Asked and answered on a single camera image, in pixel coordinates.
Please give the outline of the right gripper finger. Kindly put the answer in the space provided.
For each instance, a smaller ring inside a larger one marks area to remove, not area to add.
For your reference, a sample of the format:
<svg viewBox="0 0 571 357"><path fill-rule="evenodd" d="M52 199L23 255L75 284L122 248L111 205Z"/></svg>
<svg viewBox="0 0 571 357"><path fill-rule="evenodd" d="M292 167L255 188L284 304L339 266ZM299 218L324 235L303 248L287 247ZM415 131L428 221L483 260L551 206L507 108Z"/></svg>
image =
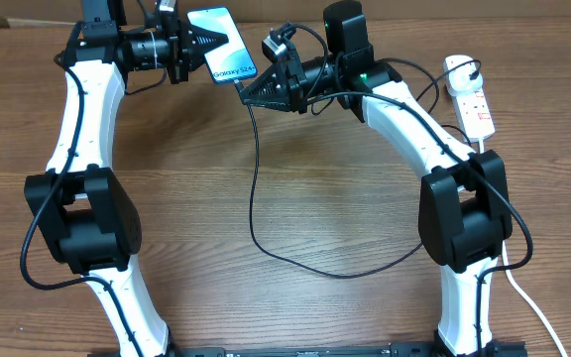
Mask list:
<svg viewBox="0 0 571 357"><path fill-rule="evenodd" d="M271 110L277 110L282 112L291 112L291 105L283 97L278 98L255 98L255 97L245 97L243 99L245 105L250 105L254 107L261 107Z"/></svg>
<svg viewBox="0 0 571 357"><path fill-rule="evenodd" d="M241 97L285 97L287 96L286 65L273 63L241 92Z"/></svg>

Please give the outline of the Samsung Galaxy smartphone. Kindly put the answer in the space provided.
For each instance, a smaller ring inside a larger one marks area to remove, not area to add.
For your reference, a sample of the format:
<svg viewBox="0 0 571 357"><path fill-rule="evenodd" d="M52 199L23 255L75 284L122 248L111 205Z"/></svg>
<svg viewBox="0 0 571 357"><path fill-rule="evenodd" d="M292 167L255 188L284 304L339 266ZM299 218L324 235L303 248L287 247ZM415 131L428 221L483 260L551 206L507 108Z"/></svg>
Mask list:
<svg viewBox="0 0 571 357"><path fill-rule="evenodd" d="M244 43L236 23L227 7L193 10L187 13L193 26L225 35L226 42L219 41L214 49L204 55L215 83L226 83L255 77L258 70Z"/></svg>

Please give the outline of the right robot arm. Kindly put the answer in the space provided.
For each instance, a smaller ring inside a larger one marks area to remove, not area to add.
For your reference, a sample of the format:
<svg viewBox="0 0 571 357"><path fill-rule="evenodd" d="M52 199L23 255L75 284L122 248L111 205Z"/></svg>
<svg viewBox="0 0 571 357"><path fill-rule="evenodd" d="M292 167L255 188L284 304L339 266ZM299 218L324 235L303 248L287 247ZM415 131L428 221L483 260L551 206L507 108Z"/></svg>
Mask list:
<svg viewBox="0 0 571 357"><path fill-rule="evenodd" d="M488 356L490 279L519 217L508 198L505 166L493 151L476 153L450 136L411 95L385 59L375 59L362 5L339 1L323 11L323 54L302 61L286 23L262 50L271 66L240 90L243 104L304 113L338 99L381 134L420 180L418 233L440 267L442 315L436 335L447 356Z"/></svg>

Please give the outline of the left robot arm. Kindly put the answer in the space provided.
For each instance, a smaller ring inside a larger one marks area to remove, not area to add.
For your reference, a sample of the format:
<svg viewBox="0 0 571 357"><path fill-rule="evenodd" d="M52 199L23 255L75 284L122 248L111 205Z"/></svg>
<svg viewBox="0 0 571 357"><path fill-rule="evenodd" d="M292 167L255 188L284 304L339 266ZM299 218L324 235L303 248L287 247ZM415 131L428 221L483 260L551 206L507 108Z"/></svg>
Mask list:
<svg viewBox="0 0 571 357"><path fill-rule="evenodd" d="M54 58L67 86L57 145L45 172L25 181L34 218L20 272L42 291L88 285L117 336L117 355L178 356L140 270L138 211L112 170L115 124L130 72L160 69L173 84L186 81L228 38L185 23L173 1L157 2L134 30L124 28L120 1L81 7Z"/></svg>

